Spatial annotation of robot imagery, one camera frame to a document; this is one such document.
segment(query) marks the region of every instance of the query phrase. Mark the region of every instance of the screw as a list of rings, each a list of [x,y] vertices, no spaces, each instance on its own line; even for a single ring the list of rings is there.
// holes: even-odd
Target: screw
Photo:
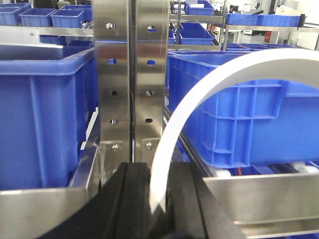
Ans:
[[[119,145],[118,144],[114,144],[114,145],[112,145],[112,152],[117,152],[117,151],[119,151]]]
[[[151,150],[151,149],[153,148],[152,143],[151,143],[151,142],[146,143],[146,144],[145,144],[145,148],[146,148],[147,150]]]

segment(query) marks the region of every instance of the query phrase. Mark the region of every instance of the white plastic strap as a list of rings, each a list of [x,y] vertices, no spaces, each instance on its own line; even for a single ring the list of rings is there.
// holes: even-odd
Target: white plastic strap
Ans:
[[[271,49],[243,55],[218,67],[198,82],[177,106],[156,150],[150,184],[150,206],[165,212],[170,160],[178,136],[189,115],[207,98],[245,81],[282,79],[319,86],[319,52],[303,49]]]

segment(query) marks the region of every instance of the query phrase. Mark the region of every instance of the metal shelf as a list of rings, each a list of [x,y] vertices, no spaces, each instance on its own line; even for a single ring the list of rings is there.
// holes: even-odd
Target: metal shelf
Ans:
[[[289,31],[289,32],[319,32],[313,27],[278,27],[278,26],[245,26],[225,25],[226,30],[255,30],[255,31]]]
[[[178,14],[170,14],[169,21],[178,22]],[[223,16],[181,15],[180,22],[202,22],[223,24]]]
[[[176,45],[168,45],[168,50],[177,50]],[[178,50],[183,51],[218,51],[219,46],[215,45],[178,45]]]
[[[83,36],[93,37],[93,29],[88,28],[55,28],[55,27],[30,27],[30,26],[0,26],[0,33],[20,31],[21,28],[30,34],[37,32],[40,35],[57,36]]]

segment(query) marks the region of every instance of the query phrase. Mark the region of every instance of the blue storage bin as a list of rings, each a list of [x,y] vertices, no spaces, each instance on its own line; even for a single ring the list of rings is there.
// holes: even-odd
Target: blue storage bin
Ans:
[[[257,20],[258,15],[228,13],[226,17],[226,24],[256,26]]]
[[[296,48],[296,46],[287,45],[287,44],[263,44],[268,48]]]
[[[93,42],[92,42],[92,41],[72,40],[72,41],[69,43],[69,46],[92,47],[92,46],[93,46]]]
[[[56,10],[51,8],[32,8],[20,14],[23,26],[52,26],[50,15]]]
[[[230,60],[216,59],[225,56],[170,55],[171,110],[197,81]],[[203,160],[215,167],[315,161],[319,157],[318,106],[316,88],[276,79],[250,81],[209,98],[184,130]]]
[[[65,47],[63,55],[0,60],[0,190],[64,187],[77,167],[95,53]]]
[[[200,23],[181,23],[181,30],[206,31]]]
[[[208,31],[180,31],[180,43],[183,45],[212,45],[212,40]]]
[[[21,8],[21,12],[25,12],[29,9],[31,9],[31,4],[30,3],[5,3],[5,4],[0,4],[0,8],[4,7],[19,7]]]
[[[297,27],[300,16],[258,15],[258,26]]]
[[[84,21],[93,21],[92,5],[66,5],[62,10],[82,10],[84,11]]]
[[[84,11],[62,10],[51,15],[53,26],[62,28],[82,28],[84,22]]]
[[[240,54],[220,54],[219,51],[212,51],[210,55],[170,55],[169,109],[173,112],[187,92],[202,77],[238,56]],[[197,151],[201,148],[201,107],[202,105],[191,114],[183,128]]]
[[[174,31],[169,30],[168,31],[168,44],[175,44],[175,36],[174,36]]]
[[[56,45],[66,46],[65,36],[41,35],[40,42],[47,43],[47,44],[56,44]]]
[[[204,15],[212,16],[214,15],[214,8],[212,5],[205,0],[198,0],[197,4],[204,4],[204,7],[191,7],[187,2],[185,2],[185,13],[187,15]]]
[[[20,13],[19,7],[0,7],[0,25],[17,26],[21,23]]]
[[[241,47],[247,47],[250,48],[251,51],[261,51],[261,50],[267,50],[269,47],[263,44],[239,44]]]
[[[228,43],[226,45],[226,51],[251,51],[251,48],[244,47],[236,43]]]

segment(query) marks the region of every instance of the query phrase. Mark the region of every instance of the metal post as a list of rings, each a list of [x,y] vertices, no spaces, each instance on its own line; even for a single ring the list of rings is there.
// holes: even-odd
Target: metal post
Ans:
[[[136,0],[135,162],[151,165],[162,134],[169,0]]]
[[[129,162],[132,157],[130,11],[131,2],[127,0],[94,0],[93,3],[101,120],[102,183],[112,175],[121,162]]]
[[[224,1],[224,10],[223,10],[223,24],[220,28],[220,33],[219,33],[219,46],[218,46],[218,50],[221,50],[221,45],[222,45],[222,41],[223,41],[223,35],[224,35],[224,29],[225,29],[225,24],[226,24],[226,16],[227,16],[227,5],[228,5],[228,0]],[[224,39],[224,47],[223,50],[226,49],[226,44],[227,41],[225,41]]]

